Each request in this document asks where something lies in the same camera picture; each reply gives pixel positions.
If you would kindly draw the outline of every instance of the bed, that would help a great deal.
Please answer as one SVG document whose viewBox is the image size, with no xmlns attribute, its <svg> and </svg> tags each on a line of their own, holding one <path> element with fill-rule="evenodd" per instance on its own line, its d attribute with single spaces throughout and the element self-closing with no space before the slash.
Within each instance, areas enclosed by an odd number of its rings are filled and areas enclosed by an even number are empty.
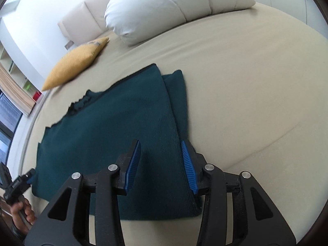
<svg viewBox="0 0 328 246">
<path fill-rule="evenodd" d="M 93 65 L 51 91 L 32 129 L 23 172 L 36 165 L 45 127 L 58 122 L 88 89 L 108 89 L 156 63 L 180 69 L 188 98 L 189 137 L 208 162 L 250 171 L 296 240 L 310 230 L 328 193 L 328 40 L 299 20 L 257 3 L 198 19 L 129 47 L 112 31 Z M 29 191 L 37 213 L 47 202 Z M 91 238 L 94 217 L 90 217 Z M 126 245 L 196 245 L 201 216 L 122 221 Z"/>
</svg>

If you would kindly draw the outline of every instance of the green fabric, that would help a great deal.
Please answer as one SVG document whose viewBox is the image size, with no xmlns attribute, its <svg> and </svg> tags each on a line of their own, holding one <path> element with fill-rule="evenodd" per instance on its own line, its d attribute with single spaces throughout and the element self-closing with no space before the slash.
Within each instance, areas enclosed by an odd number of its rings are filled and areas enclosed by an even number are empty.
<svg viewBox="0 0 328 246">
<path fill-rule="evenodd" d="M 201 202 L 189 188 L 180 148 L 187 137 L 182 72 L 162 77 L 155 64 L 149 65 L 105 92 L 87 91 L 46 129 L 33 194 L 49 201 L 72 173 L 99 172 L 138 139 L 142 155 L 134 186 L 128 196 L 118 197 L 121 219 L 197 216 Z"/>
</svg>

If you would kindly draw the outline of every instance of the yellow cushion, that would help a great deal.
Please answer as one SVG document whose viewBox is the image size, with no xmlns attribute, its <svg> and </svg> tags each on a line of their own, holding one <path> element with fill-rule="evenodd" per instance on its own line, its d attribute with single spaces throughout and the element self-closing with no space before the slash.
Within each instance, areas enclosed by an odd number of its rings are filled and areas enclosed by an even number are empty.
<svg viewBox="0 0 328 246">
<path fill-rule="evenodd" d="M 52 89 L 74 79 L 92 64 L 108 41 L 108 37 L 95 39 L 67 53 L 51 70 L 43 84 L 42 91 Z"/>
</svg>

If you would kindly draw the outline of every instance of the curtain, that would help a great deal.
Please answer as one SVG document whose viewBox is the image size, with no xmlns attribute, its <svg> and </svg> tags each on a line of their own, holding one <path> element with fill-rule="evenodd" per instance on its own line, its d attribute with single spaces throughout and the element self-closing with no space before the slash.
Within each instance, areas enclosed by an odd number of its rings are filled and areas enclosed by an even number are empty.
<svg viewBox="0 0 328 246">
<path fill-rule="evenodd" d="M 11 78 L 7 71 L 0 65 L 0 89 L 9 100 L 25 115 L 29 115 L 35 101 L 25 93 Z"/>
</svg>

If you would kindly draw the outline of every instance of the silver bolt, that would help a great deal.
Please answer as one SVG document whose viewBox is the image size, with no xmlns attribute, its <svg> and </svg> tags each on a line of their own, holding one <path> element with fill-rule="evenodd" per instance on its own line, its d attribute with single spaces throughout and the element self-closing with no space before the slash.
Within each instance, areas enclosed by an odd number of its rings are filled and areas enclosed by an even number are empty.
<svg viewBox="0 0 328 246">
<path fill-rule="evenodd" d="M 214 169 L 214 165 L 207 164 L 207 165 L 205 165 L 205 169 L 206 169 L 207 171 L 212 171 L 212 170 Z"/>
<path fill-rule="evenodd" d="M 247 172 L 247 171 L 242 172 L 241 175 L 243 176 L 243 178 L 250 178 L 251 177 L 250 172 Z"/>
<path fill-rule="evenodd" d="M 79 172 L 75 172 L 72 174 L 72 179 L 78 179 L 80 178 L 81 174 Z"/>
<path fill-rule="evenodd" d="M 110 165 L 110 166 L 108 167 L 108 170 L 109 170 L 109 171 L 115 171 L 116 169 L 117 169 L 117 165 L 116 165 L 116 164 Z"/>
</svg>

